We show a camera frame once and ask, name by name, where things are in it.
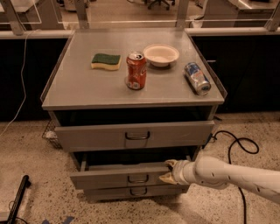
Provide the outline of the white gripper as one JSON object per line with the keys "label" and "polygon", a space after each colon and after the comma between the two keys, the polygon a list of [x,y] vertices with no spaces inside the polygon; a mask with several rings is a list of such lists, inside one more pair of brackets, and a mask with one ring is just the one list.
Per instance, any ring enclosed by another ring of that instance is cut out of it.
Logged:
{"label": "white gripper", "polygon": [[195,182],[194,162],[188,160],[168,159],[164,162],[172,172],[161,175],[159,179],[165,183],[176,185],[190,185]]}

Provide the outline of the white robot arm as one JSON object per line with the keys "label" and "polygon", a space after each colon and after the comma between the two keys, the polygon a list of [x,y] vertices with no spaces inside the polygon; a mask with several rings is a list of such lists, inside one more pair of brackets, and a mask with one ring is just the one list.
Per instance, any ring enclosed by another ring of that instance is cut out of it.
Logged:
{"label": "white robot arm", "polygon": [[232,184],[280,204],[280,171],[228,164],[215,157],[203,156],[194,162],[166,160],[171,171],[159,177],[173,185],[197,184],[223,189]]}

